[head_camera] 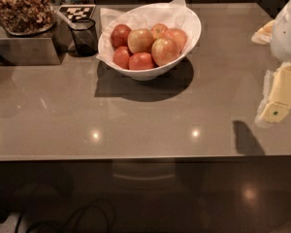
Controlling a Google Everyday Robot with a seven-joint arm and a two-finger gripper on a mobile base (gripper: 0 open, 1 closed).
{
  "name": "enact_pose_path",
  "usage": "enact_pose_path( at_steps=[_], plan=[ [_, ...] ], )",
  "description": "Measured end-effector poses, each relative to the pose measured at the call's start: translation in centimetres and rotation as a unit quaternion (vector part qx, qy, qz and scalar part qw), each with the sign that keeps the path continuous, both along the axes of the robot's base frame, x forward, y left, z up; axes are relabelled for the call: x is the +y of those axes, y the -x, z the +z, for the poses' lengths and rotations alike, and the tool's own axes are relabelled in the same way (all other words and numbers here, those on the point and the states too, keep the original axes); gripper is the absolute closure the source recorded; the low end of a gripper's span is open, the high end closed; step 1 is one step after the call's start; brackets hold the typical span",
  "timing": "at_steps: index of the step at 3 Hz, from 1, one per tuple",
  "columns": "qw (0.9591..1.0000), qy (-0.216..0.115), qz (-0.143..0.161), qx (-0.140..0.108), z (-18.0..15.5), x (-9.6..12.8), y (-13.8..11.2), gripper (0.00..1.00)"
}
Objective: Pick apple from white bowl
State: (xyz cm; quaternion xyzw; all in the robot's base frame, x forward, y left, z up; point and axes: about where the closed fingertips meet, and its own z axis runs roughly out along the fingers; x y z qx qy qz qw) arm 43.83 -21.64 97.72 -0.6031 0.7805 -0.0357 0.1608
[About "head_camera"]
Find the white rounded gripper body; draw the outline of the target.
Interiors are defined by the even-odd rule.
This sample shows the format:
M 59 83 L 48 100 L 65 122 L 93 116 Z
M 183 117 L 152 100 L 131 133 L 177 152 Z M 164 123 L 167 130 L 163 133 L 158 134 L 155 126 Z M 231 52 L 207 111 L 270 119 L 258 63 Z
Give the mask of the white rounded gripper body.
M 291 62 L 291 0 L 275 18 L 270 46 L 274 57 Z

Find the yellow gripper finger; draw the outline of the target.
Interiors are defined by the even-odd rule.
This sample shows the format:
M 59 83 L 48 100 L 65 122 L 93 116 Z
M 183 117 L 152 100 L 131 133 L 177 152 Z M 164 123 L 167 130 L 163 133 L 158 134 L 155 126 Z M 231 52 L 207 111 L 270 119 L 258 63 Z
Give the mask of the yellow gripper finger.
M 258 29 L 253 36 L 251 37 L 251 41 L 253 43 L 259 44 L 259 45 L 266 45 L 270 42 L 271 36 L 272 36 L 272 30 L 273 30 L 274 21 L 271 20 L 268 23 L 266 23 L 264 26 L 262 26 L 260 29 Z
M 291 62 L 283 62 L 264 77 L 263 99 L 258 107 L 255 124 L 262 128 L 282 122 L 291 111 Z

